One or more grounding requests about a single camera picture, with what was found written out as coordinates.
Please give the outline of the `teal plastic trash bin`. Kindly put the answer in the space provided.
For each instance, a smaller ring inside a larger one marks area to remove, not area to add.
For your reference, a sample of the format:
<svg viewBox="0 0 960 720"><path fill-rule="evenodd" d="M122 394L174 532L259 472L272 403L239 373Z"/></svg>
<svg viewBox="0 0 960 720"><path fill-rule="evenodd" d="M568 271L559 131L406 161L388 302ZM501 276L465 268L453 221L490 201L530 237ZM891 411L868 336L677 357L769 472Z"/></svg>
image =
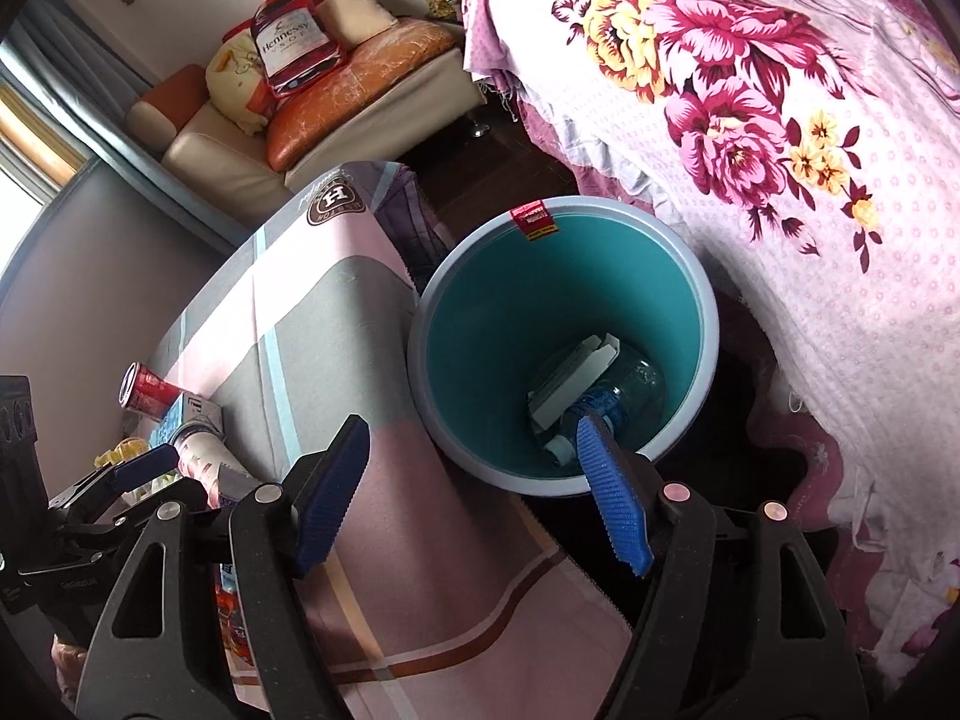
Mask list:
<svg viewBox="0 0 960 720"><path fill-rule="evenodd" d="M527 397L589 337L643 351L665 379L659 460L688 431L715 377L715 293L693 250L633 206L545 200L553 229L529 239L508 213L467 236L420 296L407 366L416 409L443 454L495 488L587 493L578 465L545 460Z"/></svg>

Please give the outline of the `light blue milk carton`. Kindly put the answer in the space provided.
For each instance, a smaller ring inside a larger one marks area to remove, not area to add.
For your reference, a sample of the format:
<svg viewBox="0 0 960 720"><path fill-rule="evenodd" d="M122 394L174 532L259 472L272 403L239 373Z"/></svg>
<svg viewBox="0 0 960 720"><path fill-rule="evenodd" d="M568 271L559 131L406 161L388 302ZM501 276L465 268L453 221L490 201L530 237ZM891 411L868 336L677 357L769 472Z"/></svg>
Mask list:
<svg viewBox="0 0 960 720"><path fill-rule="evenodd" d="M224 436L221 406L199 395L180 394L149 433L148 444L151 449L174 445L179 437L197 431Z"/></svg>

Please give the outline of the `strawberry yogurt cup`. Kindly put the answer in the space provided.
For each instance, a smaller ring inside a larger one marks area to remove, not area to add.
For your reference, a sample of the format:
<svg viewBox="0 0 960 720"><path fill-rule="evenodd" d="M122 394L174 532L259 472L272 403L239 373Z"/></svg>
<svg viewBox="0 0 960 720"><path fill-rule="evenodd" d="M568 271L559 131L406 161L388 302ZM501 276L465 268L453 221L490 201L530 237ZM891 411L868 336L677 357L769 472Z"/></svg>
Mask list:
<svg viewBox="0 0 960 720"><path fill-rule="evenodd" d="M172 445L178 452L179 472L203 486L212 509L236 504L256 487L251 473L208 427L184 427Z"/></svg>

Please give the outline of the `Hennessy bottle shaped pillow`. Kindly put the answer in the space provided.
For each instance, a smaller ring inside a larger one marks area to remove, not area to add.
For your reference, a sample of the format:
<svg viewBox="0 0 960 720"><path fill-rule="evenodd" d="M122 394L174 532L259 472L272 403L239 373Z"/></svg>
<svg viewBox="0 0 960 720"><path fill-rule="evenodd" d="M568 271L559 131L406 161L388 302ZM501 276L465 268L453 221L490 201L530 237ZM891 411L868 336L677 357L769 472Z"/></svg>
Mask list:
<svg viewBox="0 0 960 720"><path fill-rule="evenodd" d="M342 47L320 24L313 0L265 0L252 16L251 34L277 99L319 82L342 64Z"/></svg>

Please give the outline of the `cream leather sofa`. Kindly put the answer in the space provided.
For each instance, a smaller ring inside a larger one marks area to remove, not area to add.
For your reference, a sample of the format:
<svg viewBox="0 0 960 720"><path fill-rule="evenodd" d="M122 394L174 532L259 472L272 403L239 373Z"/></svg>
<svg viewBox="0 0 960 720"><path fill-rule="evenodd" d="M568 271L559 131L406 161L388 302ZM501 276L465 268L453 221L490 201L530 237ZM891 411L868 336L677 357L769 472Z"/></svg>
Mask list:
<svg viewBox="0 0 960 720"><path fill-rule="evenodd" d="M320 24L347 62L359 44L400 20L377 0L313 0ZM202 199L245 227L267 220L293 193L332 167L350 161L395 160L428 137L483 106L485 98L464 68L460 28L455 48L415 70L350 122L324 138L290 171L265 158L267 127L247 137L213 106L206 65L186 65L142 94L125 116L140 145Z"/></svg>

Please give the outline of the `orange leather seat cushion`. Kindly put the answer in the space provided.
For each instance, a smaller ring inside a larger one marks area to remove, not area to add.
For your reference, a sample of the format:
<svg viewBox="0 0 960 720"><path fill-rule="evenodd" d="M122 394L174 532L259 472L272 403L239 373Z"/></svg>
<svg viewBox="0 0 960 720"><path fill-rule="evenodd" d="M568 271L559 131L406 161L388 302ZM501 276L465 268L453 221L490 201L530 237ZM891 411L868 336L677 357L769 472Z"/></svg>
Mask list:
<svg viewBox="0 0 960 720"><path fill-rule="evenodd" d="M345 64L278 108L265 137L268 165L275 172L290 171L338 127L454 48L452 32L410 18L359 44Z"/></svg>

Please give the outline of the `red soda can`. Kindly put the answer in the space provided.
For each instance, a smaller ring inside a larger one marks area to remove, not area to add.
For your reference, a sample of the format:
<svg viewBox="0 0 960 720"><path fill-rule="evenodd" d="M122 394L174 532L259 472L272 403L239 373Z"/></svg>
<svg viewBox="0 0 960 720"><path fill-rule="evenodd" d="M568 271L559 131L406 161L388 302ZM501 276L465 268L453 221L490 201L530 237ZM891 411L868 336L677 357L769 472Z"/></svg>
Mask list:
<svg viewBox="0 0 960 720"><path fill-rule="evenodd" d="M124 410L161 421L183 393L181 387L156 376L141 362L132 362L122 377L117 400Z"/></svg>

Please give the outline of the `clear plastic bottle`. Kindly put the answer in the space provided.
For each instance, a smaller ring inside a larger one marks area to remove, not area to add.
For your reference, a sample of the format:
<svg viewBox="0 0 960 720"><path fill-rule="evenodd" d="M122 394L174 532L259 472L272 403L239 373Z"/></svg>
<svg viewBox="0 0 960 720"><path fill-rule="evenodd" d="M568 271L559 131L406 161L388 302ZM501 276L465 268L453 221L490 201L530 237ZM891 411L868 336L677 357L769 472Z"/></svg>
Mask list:
<svg viewBox="0 0 960 720"><path fill-rule="evenodd" d="M665 380L659 367L641 349L622 344L612 366L547 429L544 457L558 468L573 466L579 419L587 415L601 418L625 449L639 449L659 431L664 403Z"/></svg>

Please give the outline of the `orange Ovaltine snack wrapper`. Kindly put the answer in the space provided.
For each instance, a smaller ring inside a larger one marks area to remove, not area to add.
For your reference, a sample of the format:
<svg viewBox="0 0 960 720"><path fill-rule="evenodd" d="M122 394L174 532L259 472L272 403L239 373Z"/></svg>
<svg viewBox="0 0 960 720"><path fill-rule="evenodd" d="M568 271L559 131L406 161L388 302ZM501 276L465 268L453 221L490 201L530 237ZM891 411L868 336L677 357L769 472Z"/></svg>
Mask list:
<svg viewBox="0 0 960 720"><path fill-rule="evenodd" d="M235 567L231 564L220 564L217 567L215 600L217 600L221 639L224 646L242 663L252 667L254 660L252 660L251 647L249 647L244 621L242 621Z"/></svg>

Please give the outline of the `yellow cartoon pillow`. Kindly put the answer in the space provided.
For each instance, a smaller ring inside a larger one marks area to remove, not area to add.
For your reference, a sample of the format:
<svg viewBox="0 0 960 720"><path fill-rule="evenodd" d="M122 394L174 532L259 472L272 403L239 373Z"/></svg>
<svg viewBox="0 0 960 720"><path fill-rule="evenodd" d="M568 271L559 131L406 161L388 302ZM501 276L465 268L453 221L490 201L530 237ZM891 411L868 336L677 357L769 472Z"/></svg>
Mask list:
<svg viewBox="0 0 960 720"><path fill-rule="evenodd" d="M213 106L247 137L270 124L275 98L249 29L221 44L206 66L205 83Z"/></svg>

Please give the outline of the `pink floral bed quilt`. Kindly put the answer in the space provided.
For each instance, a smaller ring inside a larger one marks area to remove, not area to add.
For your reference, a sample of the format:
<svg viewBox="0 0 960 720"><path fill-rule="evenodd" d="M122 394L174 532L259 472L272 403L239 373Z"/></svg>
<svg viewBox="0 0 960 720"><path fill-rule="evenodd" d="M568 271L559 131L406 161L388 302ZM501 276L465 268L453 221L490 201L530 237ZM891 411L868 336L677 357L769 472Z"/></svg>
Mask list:
<svg viewBox="0 0 960 720"><path fill-rule="evenodd" d="M903 686L958 598L958 64L921 0L462 0L466 67L672 226L822 429L794 494Z"/></svg>

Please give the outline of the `white plastic strip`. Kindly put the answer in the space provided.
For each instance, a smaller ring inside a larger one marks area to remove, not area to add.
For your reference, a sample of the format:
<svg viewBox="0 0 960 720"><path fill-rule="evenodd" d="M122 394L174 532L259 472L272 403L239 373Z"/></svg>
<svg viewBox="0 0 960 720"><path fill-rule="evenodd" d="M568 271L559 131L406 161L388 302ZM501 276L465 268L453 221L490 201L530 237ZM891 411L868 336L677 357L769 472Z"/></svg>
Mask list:
<svg viewBox="0 0 960 720"><path fill-rule="evenodd" d="M527 395L527 409L536 433L550 429L562 414L612 366L620 354L620 340L612 333L590 335L558 353Z"/></svg>

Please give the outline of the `red bin label sticker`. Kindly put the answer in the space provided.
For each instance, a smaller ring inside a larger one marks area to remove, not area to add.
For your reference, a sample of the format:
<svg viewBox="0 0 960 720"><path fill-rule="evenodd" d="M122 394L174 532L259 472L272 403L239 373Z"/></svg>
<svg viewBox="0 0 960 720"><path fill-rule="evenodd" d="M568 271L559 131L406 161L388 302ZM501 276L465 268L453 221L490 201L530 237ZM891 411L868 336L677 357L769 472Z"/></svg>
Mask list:
<svg viewBox="0 0 960 720"><path fill-rule="evenodd" d="M509 216L528 241L537 241L558 231L558 224L551 216L544 200L534 200L534 202L511 208Z"/></svg>

